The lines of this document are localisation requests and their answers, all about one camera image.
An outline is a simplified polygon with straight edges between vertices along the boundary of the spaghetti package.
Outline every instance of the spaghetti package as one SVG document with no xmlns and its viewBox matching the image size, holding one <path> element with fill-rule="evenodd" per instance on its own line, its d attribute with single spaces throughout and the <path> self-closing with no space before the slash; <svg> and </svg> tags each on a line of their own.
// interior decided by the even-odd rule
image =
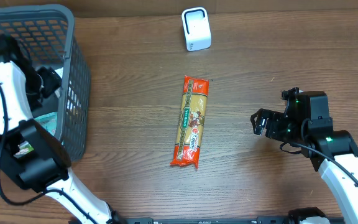
<svg viewBox="0 0 358 224">
<path fill-rule="evenodd" d="M 198 168 L 209 81 L 185 76 L 178 134 L 171 165 Z"/>
</svg>

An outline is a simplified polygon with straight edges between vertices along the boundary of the mesh basket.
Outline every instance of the mesh basket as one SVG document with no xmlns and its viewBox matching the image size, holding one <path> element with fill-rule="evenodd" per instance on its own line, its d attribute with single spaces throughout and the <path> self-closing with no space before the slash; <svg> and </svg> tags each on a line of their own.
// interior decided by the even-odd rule
<svg viewBox="0 0 358 224">
<path fill-rule="evenodd" d="M 72 161 L 81 159 L 85 152 L 90 70 L 74 38 L 73 14 L 57 4 L 0 8 L 0 34 L 22 42 L 35 68 L 63 67 L 61 96 L 55 105 L 55 137 Z"/>
</svg>

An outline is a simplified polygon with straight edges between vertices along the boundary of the black cable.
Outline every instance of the black cable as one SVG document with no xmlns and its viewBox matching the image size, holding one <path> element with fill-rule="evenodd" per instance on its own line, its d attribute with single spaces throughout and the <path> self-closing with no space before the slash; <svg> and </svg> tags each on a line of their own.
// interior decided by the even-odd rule
<svg viewBox="0 0 358 224">
<path fill-rule="evenodd" d="M 305 118 L 303 121 L 302 121 L 302 125 L 301 125 L 301 138 L 303 141 L 305 141 L 305 137 L 304 137 L 304 128 L 305 128 L 305 124 L 306 122 L 310 121 L 309 118 Z"/>
<path fill-rule="evenodd" d="M 313 149 L 311 147 L 296 143 L 296 142 L 286 142 L 292 146 L 297 146 L 297 147 L 301 147 L 303 149 L 307 149 L 309 151 L 315 152 L 317 154 L 319 154 L 320 156 L 323 156 L 325 159 L 327 159 L 328 161 L 332 162 L 333 164 L 335 164 L 336 166 L 338 166 L 338 168 L 340 168 L 347 176 L 349 176 L 350 179 L 352 179 L 355 183 L 355 185 L 358 187 L 358 180 L 349 172 L 347 171 L 347 169 L 345 167 L 343 167 L 342 165 L 340 165 L 340 163 L 336 162 L 334 159 L 328 157 L 327 155 L 323 154 L 322 152 L 317 151 L 316 149 Z"/>
<path fill-rule="evenodd" d="M 78 211 L 80 211 L 87 219 L 91 220 L 92 223 L 97 224 L 96 221 L 92 217 L 90 217 L 88 213 L 86 213 L 80 206 L 78 206 L 78 204 L 62 190 L 55 190 L 55 189 L 46 190 L 46 191 L 38 194 L 37 196 L 32 197 L 24 202 L 13 202 L 5 195 L 4 191 L 2 190 L 2 185 L 1 185 L 1 158 L 2 158 L 2 150 L 4 149 L 4 146 L 6 144 L 6 133 L 8 130 L 9 118 L 7 116 L 7 105 L 6 105 L 5 94 L 2 90 L 1 84 L 0 84 L 0 94 L 1 94 L 1 100 L 2 100 L 2 110 L 4 112 L 4 117 L 3 117 L 4 118 L 4 132 L 2 134 L 0 134 L 2 136 L 1 144 L 0 144 L 0 196 L 1 196 L 1 198 L 9 205 L 22 206 L 22 205 L 27 205 L 28 203 L 31 203 L 31 202 L 37 200 L 38 198 L 46 195 L 47 193 L 56 192 L 56 193 L 59 193 L 60 195 L 63 195 L 65 198 L 67 198 L 67 200 L 70 201 L 74 205 L 74 207 L 76 209 L 78 209 Z"/>
<path fill-rule="evenodd" d="M 22 48 L 25 50 L 26 54 L 27 54 L 27 58 L 29 60 L 29 63 L 30 65 L 32 66 L 32 59 L 31 59 L 31 55 L 30 55 L 30 52 L 28 50 L 27 47 L 25 47 L 24 45 L 24 41 L 22 39 L 19 39 L 19 43 L 20 45 L 22 46 Z M 40 86 L 40 92 L 42 90 L 42 88 L 44 88 L 44 80 L 42 79 L 42 77 L 37 73 L 37 75 L 40 77 L 40 80 L 41 80 L 41 86 Z M 37 95 L 38 93 L 27 93 L 26 92 L 26 95 L 29 95 L 29 96 L 34 96 L 34 95 Z M 42 95 L 40 96 L 40 99 L 41 99 L 41 103 L 43 102 L 44 98 L 42 97 Z"/>
<path fill-rule="evenodd" d="M 280 145 L 280 150 L 281 150 L 281 151 L 286 152 L 286 153 L 289 153 L 289 154 L 301 154 L 301 153 L 302 153 L 301 150 L 295 151 L 295 152 L 291 152 L 291 151 L 284 150 L 284 149 L 283 149 L 283 146 L 285 146 L 285 145 L 286 145 L 286 143 L 283 143 L 283 144 Z"/>
</svg>

